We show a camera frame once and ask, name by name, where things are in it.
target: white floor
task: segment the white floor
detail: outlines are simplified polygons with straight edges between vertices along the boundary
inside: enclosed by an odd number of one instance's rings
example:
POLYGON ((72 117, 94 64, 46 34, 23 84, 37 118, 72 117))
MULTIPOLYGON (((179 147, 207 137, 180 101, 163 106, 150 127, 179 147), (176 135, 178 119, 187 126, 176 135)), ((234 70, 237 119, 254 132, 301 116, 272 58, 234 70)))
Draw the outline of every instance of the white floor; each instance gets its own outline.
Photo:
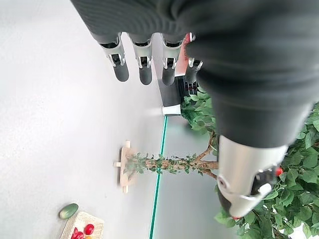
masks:
POLYGON ((112 163, 126 139, 159 152, 157 81, 140 83, 124 36, 130 78, 118 82, 70 1, 2 0, 0 16, 1 238, 59 238, 73 202, 106 239, 148 238, 156 175, 123 195, 112 163))

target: robotic hand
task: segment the robotic hand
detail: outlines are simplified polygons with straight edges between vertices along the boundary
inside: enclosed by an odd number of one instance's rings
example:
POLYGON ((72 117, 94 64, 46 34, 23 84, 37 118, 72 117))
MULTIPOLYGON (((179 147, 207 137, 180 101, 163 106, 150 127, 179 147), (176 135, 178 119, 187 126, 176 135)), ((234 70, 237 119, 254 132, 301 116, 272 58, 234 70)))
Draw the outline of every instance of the robotic hand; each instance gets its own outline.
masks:
POLYGON ((219 138, 222 206, 242 217, 271 190, 319 94, 318 0, 71 0, 126 81, 121 33, 151 82, 152 34, 163 36, 163 82, 171 84, 186 33, 189 68, 212 98, 219 138))

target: red tomato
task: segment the red tomato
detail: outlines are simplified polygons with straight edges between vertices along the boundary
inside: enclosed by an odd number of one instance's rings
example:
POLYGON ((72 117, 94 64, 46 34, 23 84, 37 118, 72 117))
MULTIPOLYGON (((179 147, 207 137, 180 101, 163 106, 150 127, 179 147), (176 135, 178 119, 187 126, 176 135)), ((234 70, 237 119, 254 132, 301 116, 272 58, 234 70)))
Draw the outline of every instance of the red tomato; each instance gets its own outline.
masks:
POLYGON ((85 233, 86 235, 92 234, 93 231, 94 231, 94 226, 93 226, 92 224, 86 225, 86 227, 85 227, 85 229, 84 229, 84 233, 85 233))
POLYGON ((72 237, 71 239, 75 239, 76 235, 78 234, 78 229, 77 228, 74 228, 74 231, 72 233, 72 237))
POLYGON ((78 232, 78 234, 76 235, 75 239, 84 239, 83 232, 78 232))
POLYGON ((276 169, 276 176, 279 177, 283 172, 284 172, 284 170, 282 168, 277 168, 276 169))

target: potted tree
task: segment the potted tree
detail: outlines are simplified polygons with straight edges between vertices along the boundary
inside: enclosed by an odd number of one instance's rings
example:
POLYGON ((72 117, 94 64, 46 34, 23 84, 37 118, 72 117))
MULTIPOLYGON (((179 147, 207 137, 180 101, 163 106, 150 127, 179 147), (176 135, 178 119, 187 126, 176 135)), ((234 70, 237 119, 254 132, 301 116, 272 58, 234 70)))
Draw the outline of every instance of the potted tree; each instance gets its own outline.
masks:
MULTIPOLYGON (((197 95, 185 97, 181 114, 193 130, 210 134, 208 148, 200 155, 185 158, 164 158, 133 155, 125 172, 143 173, 145 170, 161 174, 196 171, 216 179, 217 161, 205 161, 210 153, 217 154, 215 118, 209 95, 201 88, 197 95)), ((278 182, 273 191, 243 218, 232 218, 221 209, 215 219, 226 227, 238 227, 241 239, 289 239, 294 228, 300 227, 307 238, 319 235, 319 104, 305 121, 277 171, 278 182)))

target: black fingertip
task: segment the black fingertip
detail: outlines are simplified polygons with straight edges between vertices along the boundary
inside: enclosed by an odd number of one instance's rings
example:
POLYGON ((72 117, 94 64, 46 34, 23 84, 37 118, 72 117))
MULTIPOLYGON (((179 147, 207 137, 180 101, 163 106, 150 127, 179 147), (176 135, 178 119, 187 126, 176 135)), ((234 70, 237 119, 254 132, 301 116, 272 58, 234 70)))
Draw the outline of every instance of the black fingertip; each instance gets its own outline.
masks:
POLYGON ((152 82, 152 69, 151 67, 143 67, 140 69, 140 81, 143 85, 149 85, 152 82))
POLYGON ((185 81, 189 84, 192 84, 196 81, 197 71, 194 69, 195 67, 187 66, 185 72, 185 81))
POLYGON ((126 62, 124 63, 124 65, 117 65, 114 68, 114 73, 116 75, 116 78, 118 78, 119 81, 121 82, 125 82, 128 80, 129 78, 129 70, 128 70, 128 66, 126 64, 126 62))
POLYGON ((161 79, 163 83, 167 86, 173 84, 175 78, 175 69, 168 67, 167 69, 163 68, 163 73, 161 79))

